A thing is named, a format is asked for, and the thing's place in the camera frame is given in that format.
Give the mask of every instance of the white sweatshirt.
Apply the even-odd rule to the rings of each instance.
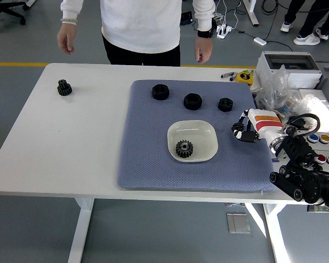
[[[180,38],[182,0],[100,0],[102,34],[113,45],[139,53],[175,48]],[[208,31],[213,0],[193,0],[198,30]],[[83,0],[63,0],[63,18],[77,19]]]

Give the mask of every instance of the floor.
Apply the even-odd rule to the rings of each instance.
[[[24,26],[19,19],[0,14],[0,148],[46,64],[109,63],[101,41],[98,1],[84,3],[76,52],[68,56],[58,49],[60,2],[37,0],[27,11],[15,8],[24,14]],[[183,2],[183,12],[192,11],[191,2]],[[302,10],[309,10],[309,2]],[[279,3],[288,6],[289,1]],[[226,1],[227,10],[237,4],[237,0]],[[245,33],[233,30],[226,39],[214,38],[206,66],[256,66],[265,50],[309,52],[316,61],[329,61],[329,40],[313,47],[292,42],[306,14],[300,13],[294,28],[283,33],[279,29],[285,9],[279,7],[275,17],[266,16],[261,5],[262,0],[257,0],[257,27],[243,15],[245,8],[238,8],[237,29]],[[273,7],[273,1],[265,4],[266,10]],[[224,10],[220,2],[218,12]],[[226,17],[234,27],[234,11]],[[198,66],[193,51],[195,28],[195,24],[181,27],[182,65]],[[253,41],[268,34],[265,46]],[[262,214],[261,205],[256,209]],[[250,235],[229,233],[226,213],[232,210],[246,213],[245,208],[231,209],[220,203],[96,200],[82,262],[273,262],[269,237],[261,235],[250,216]],[[78,213],[74,199],[0,196],[0,263],[67,262]],[[280,223],[293,263],[329,262],[329,214],[309,214],[304,206],[287,206],[280,213]]]

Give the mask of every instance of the sneaker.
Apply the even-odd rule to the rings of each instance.
[[[294,44],[296,45],[318,45],[319,43],[319,37],[316,37],[313,33],[306,37],[298,35],[297,38],[294,39]]]
[[[283,31],[283,32],[289,32],[289,30],[290,30],[291,28],[292,28],[292,23],[284,22],[284,23],[281,25],[280,31]]]
[[[318,35],[318,37],[321,40],[328,40],[329,38],[329,31],[328,32],[323,32],[324,34],[322,34],[322,27],[318,27],[318,29],[316,30],[316,35]]]

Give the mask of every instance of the person's hand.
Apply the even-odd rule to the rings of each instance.
[[[76,26],[73,24],[63,23],[57,34],[59,48],[66,54],[71,55],[75,51],[73,40],[76,37]]]
[[[197,37],[195,40],[195,59],[198,63],[205,63],[212,53],[213,43],[210,38]]]

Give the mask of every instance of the yellow floor line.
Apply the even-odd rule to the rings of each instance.
[[[45,67],[49,63],[0,62],[0,67]],[[181,67],[256,68],[254,66],[181,65]]]
[[[0,67],[45,67],[49,63],[0,62]]]
[[[181,65],[181,67],[256,68],[255,66]]]

